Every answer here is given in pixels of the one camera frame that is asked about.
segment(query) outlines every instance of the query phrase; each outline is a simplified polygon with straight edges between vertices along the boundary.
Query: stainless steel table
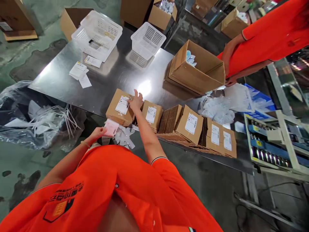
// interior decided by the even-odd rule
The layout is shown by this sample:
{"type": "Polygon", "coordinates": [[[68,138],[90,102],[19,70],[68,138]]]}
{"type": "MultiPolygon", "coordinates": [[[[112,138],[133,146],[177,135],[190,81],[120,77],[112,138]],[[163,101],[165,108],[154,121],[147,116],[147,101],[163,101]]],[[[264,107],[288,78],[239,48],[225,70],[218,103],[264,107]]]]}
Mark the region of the stainless steel table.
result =
{"type": "MultiPolygon", "coordinates": [[[[182,100],[186,98],[187,93],[180,89],[175,92],[174,90],[177,88],[164,81],[173,55],[160,49],[147,66],[141,68],[132,59],[136,58],[131,50],[130,36],[132,33],[129,29],[123,28],[117,46],[100,68],[86,64],[89,69],[87,76],[92,87],[83,89],[77,80],[69,76],[69,71],[73,65],[77,61],[84,63],[87,56],[81,52],[75,42],[71,41],[39,74],[30,88],[102,117],[105,117],[117,88],[130,94],[134,94],[134,89],[137,89],[143,94],[144,99],[161,105],[163,109],[171,108],[177,104],[187,104],[191,109],[197,111],[198,103],[203,100],[203,97],[182,100]]],[[[246,145],[241,146],[239,150],[240,158],[232,159],[198,152],[169,141],[166,142],[252,174],[250,154],[246,145]]]]}

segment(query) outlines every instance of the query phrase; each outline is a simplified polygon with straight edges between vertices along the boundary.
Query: white plastic basket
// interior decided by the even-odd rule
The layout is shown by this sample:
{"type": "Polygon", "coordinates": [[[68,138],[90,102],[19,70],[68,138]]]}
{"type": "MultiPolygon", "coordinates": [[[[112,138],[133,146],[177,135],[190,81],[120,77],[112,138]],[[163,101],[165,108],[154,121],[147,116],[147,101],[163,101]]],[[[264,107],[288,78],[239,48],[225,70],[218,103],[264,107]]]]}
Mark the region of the white plastic basket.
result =
{"type": "Polygon", "coordinates": [[[94,10],[80,24],[72,39],[84,53],[105,62],[122,35],[122,27],[94,10]]]}
{"type": "Polygon", "coordinates": [[[166,36],[145,22],[133,35],[131,35],[132,49],[144,59],[149,60],[160,49],[166,36]]]}
{"type": "Polygon", "coordinates": [[[238,112],[254,112],[248,87],[236,83],[224,89],[225,97],[231,99],[231,110],[238,112]]]}

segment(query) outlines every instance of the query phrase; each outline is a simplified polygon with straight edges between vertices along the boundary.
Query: perforated basket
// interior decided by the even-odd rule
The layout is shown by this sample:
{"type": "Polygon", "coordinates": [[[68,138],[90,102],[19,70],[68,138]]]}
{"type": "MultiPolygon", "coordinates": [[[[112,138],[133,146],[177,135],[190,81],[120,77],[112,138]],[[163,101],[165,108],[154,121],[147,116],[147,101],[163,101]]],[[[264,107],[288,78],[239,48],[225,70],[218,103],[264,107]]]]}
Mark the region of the perforated basket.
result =
{"type": "Polygon", "coordinates": [[[144,59],[149,60],[160,49],[166,36],[145,22],[132,36],[132,49],[144,59]]]}
{"type": "Polygon", "coordinates": [[[72,34],[80,49],[105,62],[122,35],[122,27],[108,17],[91,11],[72,34]]]}

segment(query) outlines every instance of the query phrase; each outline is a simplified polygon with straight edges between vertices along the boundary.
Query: hand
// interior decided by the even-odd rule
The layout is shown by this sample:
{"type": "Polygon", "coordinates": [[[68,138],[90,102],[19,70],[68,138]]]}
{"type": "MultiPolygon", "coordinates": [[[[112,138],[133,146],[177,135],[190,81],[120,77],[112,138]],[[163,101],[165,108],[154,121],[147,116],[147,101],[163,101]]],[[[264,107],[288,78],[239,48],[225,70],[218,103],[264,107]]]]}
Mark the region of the hand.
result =
{"type": "Polygon", "coordinates": [[[128,100],[130,103],[130,108],[133,110],[133,112],[137,112],[138,110],[141,109],[143,105],[143,95],[139,93],[139,96],[137,96],[137,90],[134,90],[135,96],[133,100],[128,100]]]}
{"type": "Polygon", "coordinates": [[[95,142],[97,141],[98,138],[101,138],[105,134],[105,132],[106,132],[105,127],[97,127],[91,133],[91,135],[89,136],[89,139],[95,142]]]}
{"type": "Polygon", "coordinates": [[[237,83],[237,78],[235,77],[230,77],[229,79],[226,80],[226,87],[230,87],[232,85],[235,85],[237,83]]]}

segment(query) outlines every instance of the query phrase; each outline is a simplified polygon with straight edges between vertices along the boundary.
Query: logo on shirt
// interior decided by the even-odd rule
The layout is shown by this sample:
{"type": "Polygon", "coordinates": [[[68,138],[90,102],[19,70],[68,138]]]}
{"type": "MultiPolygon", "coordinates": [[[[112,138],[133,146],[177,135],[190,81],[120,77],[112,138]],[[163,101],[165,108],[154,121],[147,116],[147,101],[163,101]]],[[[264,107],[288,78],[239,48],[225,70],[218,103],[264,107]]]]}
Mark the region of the logo on shirt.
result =
{"type": "Polygon", "coordinates": [[[84,187],[84,182],[79,183],[72,188],[59,189],[55,194],[49,199],[45,206],[46,213],[44,214],[43,220],[52,223],[57,220],[61,215],[67,212],[73,205],[75,195],[80,192],[84,187]]]}

